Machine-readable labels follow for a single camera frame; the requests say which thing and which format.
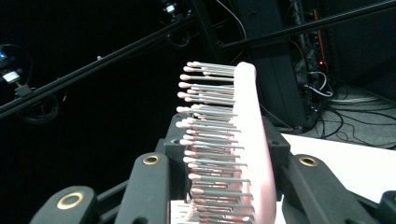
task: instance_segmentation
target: black metal bar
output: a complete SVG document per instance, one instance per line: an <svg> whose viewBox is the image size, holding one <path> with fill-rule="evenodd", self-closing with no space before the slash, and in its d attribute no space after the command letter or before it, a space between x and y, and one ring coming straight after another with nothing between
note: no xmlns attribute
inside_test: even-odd
<svg viewBox="0 0 396 224"><path fill-rule="evenodd" d="M300 201L309 223L377 223L320 159L308 155L291 157L288 178L296 195L285 192L284 202ZM284 204L283 210L287 211L284 215L288 223L288 219L295 220L296 213L290 213L290 207Z"/></svg>
<svg viewBox="0 0 396 224"><path fill-rule="evenodd" d="M219 50L224 51L231 49L240 49L246 46L251 46L253 44L260 44L263 41L273 40L276 38L286 37L289 35L298 35L298 34L306 33L308 31L317 30L319 28L330 27L341 21L355 20L364 16L368 16L374 13L378 13L393 8L396 8L396 0L384 1L380 3L372 4L367 7L360 7L354 10L350 10L348 12L329 16L319 21L312 21L304 25L294 26L279 32L271 33L269 35L264 35L253 39L236 41L230 44L223 45L222 47L219 48Z"/></svg>
<svg viewBox="0 0 396 224"><path fill-rule="evenodd" d="M168 158L161 153L141 155L134 162L115 223L169 223L169 206Z"/></svg>
<svg viewBox="0 0 396 224"><path fill-rule="evenodd" d="M62 189L44 203L30 223L90 224L97 219L96 203L96 194L89 187Z"/></svg>
<svg viewBox="0 0 396 224"><path fill-rule="evenodd" d="M51 83L33 91L31 94L15 99L5 105L0 106L0 119L8 116L34 102L37 102L44 97L48 96L49 94L55 93L56 91L59 91L76 81L86 77L87 75L92 74L93 72L96 72L97 70L114 63L115 61L121 59L122 57L125 57L131 53L134 53L145 46L152 44L159 39L163 38L165 35L169 34L170 32L173 32L175 30L178 30L180 28L183 28L190 23L194 21L194 16L190 15L186 19L173 23L151 35L148 35L142 39L139 39L135 41L134 43L114 51L113 53L108 54L106 57L102 58L101 60L98 60L94 63L90 63L82 68L79 68L78 70L61 77L55 81L52 81Z"/></svg>
<svg viewBox="0 0 396 224"><path fill-rule="evenodd" d="M207 55L212 63L223 63L223 55L219 51L219 40L207 14L204 1L190 0L190 5L194 15L197 17L198 29L203 39Z"/></svg>
<svg viewBox="0 0 396 224"><path fill-rule="evenodd" d="M100 221L105 222L105 220L102 220L102 215L104 214L109 215L108 212L110 212L110 214L113 213L117 214L118 210L117 209L115 210L114 208L120 205L122 196L125 192L127 185L128 185L128 180L118 184L117 186L111 189L106 190L105 192L99 194L96 197L97 205L95 206L95 211L97 214L100 214L101 216Z"/></svg>

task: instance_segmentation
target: brass ring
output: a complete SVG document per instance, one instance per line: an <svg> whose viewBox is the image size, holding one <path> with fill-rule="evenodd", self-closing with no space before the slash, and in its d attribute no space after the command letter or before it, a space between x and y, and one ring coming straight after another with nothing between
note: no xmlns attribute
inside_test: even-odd
<svg viewBox="0 0 396 224"><path fill-rule="evenodd" d="M71 198L71 197L78 197L78 199L77 199L75 202L73 202L73 203L67 203L66 200L69 199L69 198ZM84 194L81 193L81 192L69 193L69 194L64 195L64 196L58 201L58 203L56 204L56 206L57 206L59 209L63 209L63 210L69 209L69 208L73 208L73 207L76 207L77 205L79 205L79 204L82 202L83 199L84 199Z"/></svg>
<svg viewBox="0 0 396 224"><path fill-rule="evenodd" d="M301 157L299 159L299 161L300 161L300 163L302 163L306 166L317 166L318 165L318 162L310 157Z"/></svg>
<svg viewBox="0 0 396 224"><path fill-rule="evenodd" d="M143 163L146 165L154 165L160 162L161 158L159 156L147 156L145 159L143 159Z"/></svg>

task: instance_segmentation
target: floor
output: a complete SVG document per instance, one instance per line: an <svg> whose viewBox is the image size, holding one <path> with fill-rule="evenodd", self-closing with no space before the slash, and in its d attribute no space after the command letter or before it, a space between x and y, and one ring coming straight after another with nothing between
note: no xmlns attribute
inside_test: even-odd
<svg viewBox="0 0 396 224"><path fill-rule="evenodd" d="M300 135L394 150L396 104L344 85L315 128Z"/></svg>

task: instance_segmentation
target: wire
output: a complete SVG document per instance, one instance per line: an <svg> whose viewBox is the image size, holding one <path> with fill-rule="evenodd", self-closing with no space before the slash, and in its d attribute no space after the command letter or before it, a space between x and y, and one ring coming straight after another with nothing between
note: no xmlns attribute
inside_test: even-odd
<svg viewBox="0 0 396 224"><path fill-rule="evenodd" d="M378 108L378 109L347 109L347 108L339 108L339 107L336 107L334 109L341 110L341 111L350 111L350 112L373 112L373 111L391 110L394 108L396 108L396 105L391 106L391 107Z"/></svg>
<svg viewBox="0 0 396 224"><path fill-rule="evenodd" d="M325 128L325 124L324 124L323 117L322 117L321 115L320 115L320 120L321 120L322 126L323 126L323 128L322 128L322 133L321 133L321 135L320 135L320 138L323 138L323 136L325 135L325 130L326 130L326 128Z"/></svg>
<svg viewBox="0 0 396 224"><path fill-rule="evenodd" d="M327 84L327 76L326 74L322 73L322 72L308 72L308 74L321 74L324 78L323 84L321 85L321 87L319 88L319 90L323 90L323 88L326 86Z"/></svg>
<svg viewBox="0 0 396 224"><path fill-rule="evenodd" d="M300 46L298 46L298 44L296 42L290 40L290 38L289 38L289 42L291 44L295 45L297 47L297 49L300 51L301 58L303 59L304 65L305 65L305 71L308 71L308 69L309 69L308 62L307 62L307 59L305 58L305 56L303 54L303 51L301 50Z"/></svg>
<svg viewBox="0 0 396 224"><path fill-rule="evenodd" d="M259 104L263 110L265 110L265 112L267 112L269 115L271 115L271 117L273 117L274 119L276 119L277 121L281 122L283 125L285 125L287 128L294 130L293 128L291 128L287 123L283 122L281 119L277 118L275 115L273 115L270 111L268 111L262 104Z"/></svg>
<svg viewBox="0 0 396 224"><path fill-rule="evenodd" d="M326 122L333 122L333 123L339 123L339 122L340 122L340 121L336 121L336 120L324 120L324 121L326 121ZM339 137L339 136L336 134L336 136L337 136L339 139L341 139L341 140L343 140L343 141L345 141L345 142L348 142L348 143L355 143L355 144L359 144L359 145L364 145L364 146L367 146L367 147L384 147L384 146L387 146L387 145L390 145L390 144L396 144L396 141L395 141L395 142L388 142L388 143L384 143L384 144L378 144L378 145L368 143L368 142L366 142L366 141L363 141L363 140L359 139L359 138L355 135L355 133L356 133L356 128L355 128L354 125L352 125L352 124L350 124L350 123L347 123L347 122L343 122L343 124L348 125L348 126L350 126L350 127L352 128L352 137L353 137L355 140L357 140L357 141L349 140L349 137L347 136L346 133L344 133L344 132L338 132L338 133L343 133L343 134L346 136L346 139L343 139L343 138ZM393 149L394 147L396 147L396 145L395 145L395 146L392 146L392 147L386 147L386 148L387 148L387 149Z"/></svg>
<svg viewBox="0 0 396 224"><path fill-rule="evenodd" d="M244 27L244 25L242 24L242 22L238 19L238 17L236 17L235 16L235 14L233 14L233 12L229 9L229 8L227 8L224 4L222 4L221 2L220 2L220 0L216 0L222 7L224 7L228 12L230 12L230 14L236 19L236 21L239 23L239 26L241 27L241 29L242 29L242 32L243 32L243 34L244 34L244 39L247 39L248 38L248 36L247 36L247 32L246 32L246 30L245 30L245 27ZM239 56L241 56L242 55L242 53L244 52L244 50L245 49L241 49L241 51L238 53L238 55L236 55L236 57L230 62L230 64L233 64L233 62L237 59L237 58L239 58Z"/></svg>
<svg viewBox="0 0 396 224"><path fill-rule="evenodd" d="M309 89L311 89L312 91L316 92L319 95L325 96L325 97L332 97L332 92L331 91L326 91L326 93L323 93L321 91L318 91L317 89L315 89L313 86L308 86Z"/></svg>
<svg viewBox="0 0 396 224"><path fill-rule="evenodd" d="M372 102L378 100L376 97L365 97L365 98L355 98L355 99L345 99L345 100L332 100L334 103L342 104L342 103L362 103L362 102Z"/></svg>
<svg viewBox="0 0 396 224"><path fill-rule="evenodd" d="M324 136L321 136L321 137L320 137L321 139L328 138L328 137L330 137L330 136L332 136L332 135L338 133L338 132L341 130L341 128L344 126L344 119L343 119L343 117L341 116L340 113L338 113L337 111L335 111L335 110L333 110L333 109L330 109L330 108L327 108L326 110L327 110L327 111L330 111L330 112L333 112L335 115L338 116L338 118L340 118L340 121L339 121L339 122L340 122L340 126L338 126L338 128L337 128L334 132L329 133L329 134L324 135Z"/></svg>
<svg viewBox="0 0 396 224"><path fill-rule="evenodd" d="M27 123L45 124L58 117L59 109L59 100L51 94L15 114Z"/></svg>
<svg viewBox="0 0 396 224"><path fill-rule="evenodd" d="M396 118L394 118L393 116L386 115L386 114L381 114L381 113L377 113L377 112L372 112L372 111L349 111L349 110L341 110L341 111L355 112L355 113L363 113L363 114L373 114L373 115L382 116L382 117L385 117L385 118L388 118L388 119L393 119L394 121L396 121ZM344 115L344 114L341 114L341 113L339 113L339 114L340 114L341 116L343 116L343 117L346 117L346 118L348 118L348 119L353 119L353 120L355 120L355 121L357 121L357 122L359 122L359 123L363 123L363 124L369 124L369 125L383 125L383 126L396 125L396 123L391 123L391 124L389 124L389 123L370 123L370 122L365 122L365 121L362 121L362 120L359 120L359 119L354 119L354 118L352 118L352 117L350 117L350 116L347 116L347 115Z"/></svg>

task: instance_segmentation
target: hairbrush bristle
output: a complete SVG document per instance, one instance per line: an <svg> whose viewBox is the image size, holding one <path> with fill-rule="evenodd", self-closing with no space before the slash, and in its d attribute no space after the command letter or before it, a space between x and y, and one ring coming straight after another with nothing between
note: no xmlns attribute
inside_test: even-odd
<svg viewBox="0 0 396 224"><path fill-rule="evenodd" d="M186 146L191 204L178 223L274 223L276 193L268 146L255 88L255 68L187 63L182 80L224 81L226 85L179 84L178 96L200 105L178 107L191 118L177 123L187 129Z"/></svg>

